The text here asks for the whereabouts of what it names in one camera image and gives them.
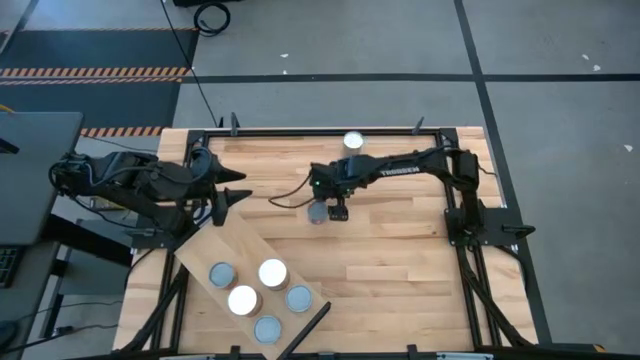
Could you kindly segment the teal orange-slice print can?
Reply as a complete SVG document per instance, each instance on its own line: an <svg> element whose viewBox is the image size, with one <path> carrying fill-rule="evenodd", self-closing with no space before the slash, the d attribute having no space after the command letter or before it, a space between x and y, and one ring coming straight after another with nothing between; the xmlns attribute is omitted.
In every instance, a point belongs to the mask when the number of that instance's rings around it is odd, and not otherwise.
<svg viewBox="0 0 640 360"><path fill-rule="evenodd" d="M365 144L364 136L358 131L349 131L343 136L342 153L345 157L359 155Z"/></svg>

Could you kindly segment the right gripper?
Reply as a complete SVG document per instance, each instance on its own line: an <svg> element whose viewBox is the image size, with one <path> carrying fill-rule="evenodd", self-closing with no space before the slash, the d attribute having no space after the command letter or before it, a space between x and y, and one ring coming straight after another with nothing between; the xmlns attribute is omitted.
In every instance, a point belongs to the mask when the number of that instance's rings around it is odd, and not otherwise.
<svg viewBox="0 0 640 360"><path fill-rule="evenodd" d="M338 170L332 166L312 165L309 175L309 185L315 200L344 199L355 192L356 185L341 180ZM331 221L347 221L349 211L344 204L331 205L328 207L328 216Z"/></svg>

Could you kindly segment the white tomatoes label can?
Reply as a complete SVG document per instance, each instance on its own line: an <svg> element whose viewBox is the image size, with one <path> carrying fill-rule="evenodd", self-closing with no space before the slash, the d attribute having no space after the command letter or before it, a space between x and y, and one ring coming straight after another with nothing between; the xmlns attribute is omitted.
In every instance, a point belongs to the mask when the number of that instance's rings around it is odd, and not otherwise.
<svg viewBox="0 0 640 360"><path fill-rule="evenodd" d="M281 337L282 325L279 319L274 316L261 316L254 323L253 333L259 344L273 345Z"/></svg>

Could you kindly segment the grey-lidded tin can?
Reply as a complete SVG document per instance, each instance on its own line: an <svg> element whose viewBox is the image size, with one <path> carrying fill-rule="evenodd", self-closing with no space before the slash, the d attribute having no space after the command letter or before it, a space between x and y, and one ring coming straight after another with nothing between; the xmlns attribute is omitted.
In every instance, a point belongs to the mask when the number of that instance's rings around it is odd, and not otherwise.
<svg viewBox="0 0 640 360"><path fill-rule="evenodd" d="M233 289L238 280L236 268L228 262L217 262L209 271L210 283L218 289Z"/></svg>
<svg viewBox="0 0 640 360"><path fill-rule="evenodd" d="M308 206L307 215L311 224L320 225L328 219L328 206L324 201L314 201Z"/></svg>

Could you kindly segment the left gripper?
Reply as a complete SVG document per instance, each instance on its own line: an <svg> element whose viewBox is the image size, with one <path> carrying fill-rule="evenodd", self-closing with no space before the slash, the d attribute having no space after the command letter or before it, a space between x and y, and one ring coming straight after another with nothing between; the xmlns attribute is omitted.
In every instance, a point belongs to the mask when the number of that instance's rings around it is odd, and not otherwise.
<svg viewBox="0 0 640 360"><path fill-rule="evenodd" d="M218 156L205 147L190 152L189 169L193 176L185 195L186 200L212 201L212 221L214 225L223 225L229 208L252 195L251 190L230 190L216 192L215 183L227 183L243 180L246 174L223 166Z"/></svg>

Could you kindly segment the teal and orange labelled can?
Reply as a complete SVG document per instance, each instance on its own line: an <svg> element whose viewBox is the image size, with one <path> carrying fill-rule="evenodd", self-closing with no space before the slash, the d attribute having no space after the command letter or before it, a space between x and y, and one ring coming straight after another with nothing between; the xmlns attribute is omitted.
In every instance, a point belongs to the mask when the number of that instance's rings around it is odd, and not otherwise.
<svg viewBox="0 0 640 360"><path fill-rule="evenodd" d="M295 285L288 289L285 300L290 311L303 313L311 308L313 295L309 287L305 285Z"/></svg>

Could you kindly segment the black keyboard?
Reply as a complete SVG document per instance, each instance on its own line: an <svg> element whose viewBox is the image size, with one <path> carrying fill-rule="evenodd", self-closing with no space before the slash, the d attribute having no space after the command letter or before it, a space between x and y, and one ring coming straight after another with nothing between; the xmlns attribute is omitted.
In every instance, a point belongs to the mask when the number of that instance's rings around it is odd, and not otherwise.
<svg viewBox="0 0 640 360"><path fill-rule="evenodd" d="M21 246L0 245L0 289L11 286L23 254Z"/></svg>

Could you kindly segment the green polka-dot can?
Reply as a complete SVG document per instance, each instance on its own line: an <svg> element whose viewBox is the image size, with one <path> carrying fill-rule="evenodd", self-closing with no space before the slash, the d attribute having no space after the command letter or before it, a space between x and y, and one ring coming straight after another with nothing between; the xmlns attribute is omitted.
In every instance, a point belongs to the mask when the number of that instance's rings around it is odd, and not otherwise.
<svg viewBox="0 0 640 360"><path fill-rule="evenodd" d="M258 269L260 282L270 290L285 289L289 284L289 270L285 263L276 258L265 260Z"/></svg>

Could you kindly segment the yellow corn label can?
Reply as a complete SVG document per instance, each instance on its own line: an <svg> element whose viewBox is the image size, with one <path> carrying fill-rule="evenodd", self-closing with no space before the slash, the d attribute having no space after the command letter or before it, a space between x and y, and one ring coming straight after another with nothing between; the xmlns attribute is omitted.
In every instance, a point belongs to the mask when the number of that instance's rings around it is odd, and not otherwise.
<svg viewBox="0 0 640 360"><path fill-rule="evenodd" d="M261 310L262 297L253 287L239 285L230 291L227 306L236 316L251 317Z"/></svg>

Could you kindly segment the wooden shelf with black legs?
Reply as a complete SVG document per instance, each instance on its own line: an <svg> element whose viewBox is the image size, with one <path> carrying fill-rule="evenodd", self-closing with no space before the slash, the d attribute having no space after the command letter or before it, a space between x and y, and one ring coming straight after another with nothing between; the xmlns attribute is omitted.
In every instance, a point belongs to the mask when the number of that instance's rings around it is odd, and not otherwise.
<svg viewBox="0 0 640 360"><path fill-rule="evenodd" d="M267 360L285 360L300 345L331 308L331 303L315 289L310 290L311 304L304 312L294 312L286 304L287 289L271 290L259 279L259 267L278 253L246 222L231 210L223 225L210 220L175 251L189 273L221 307L228 318L253 342ZM234 314L229 305L228 289L217 288L209 279L211 268L220 262L230 264L236 272L236 284L253 288L261 299L257 312L248 316ZM273 316L281 324L281 335L273 344L262 344L254 335L261 316Z"/></svg>

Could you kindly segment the black hazard-striped floor mat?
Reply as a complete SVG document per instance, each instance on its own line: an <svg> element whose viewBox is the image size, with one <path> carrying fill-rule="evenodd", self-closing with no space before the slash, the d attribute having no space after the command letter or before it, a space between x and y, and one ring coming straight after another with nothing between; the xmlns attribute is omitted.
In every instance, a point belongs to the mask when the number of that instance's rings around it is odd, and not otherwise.
<svg viewBox="0 0 640 360"><path fill-rule="evenodd" d="M91 137L157 136L197 42L192 28L18 31L0 54L0 105L80 112Z"/></svg>

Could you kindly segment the grey side desk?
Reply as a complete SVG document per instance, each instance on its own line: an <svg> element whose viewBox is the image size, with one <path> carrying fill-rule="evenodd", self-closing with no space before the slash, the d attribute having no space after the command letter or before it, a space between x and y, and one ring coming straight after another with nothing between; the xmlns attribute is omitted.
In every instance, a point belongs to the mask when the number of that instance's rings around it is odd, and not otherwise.
<svg viewBox="0 0 640 360"><path fill-rule="evenodd" d="M56 198L48 172L75 149L79 112L0 113L0 140L18 148L0 154L0 245L36 243Z"/></svg>

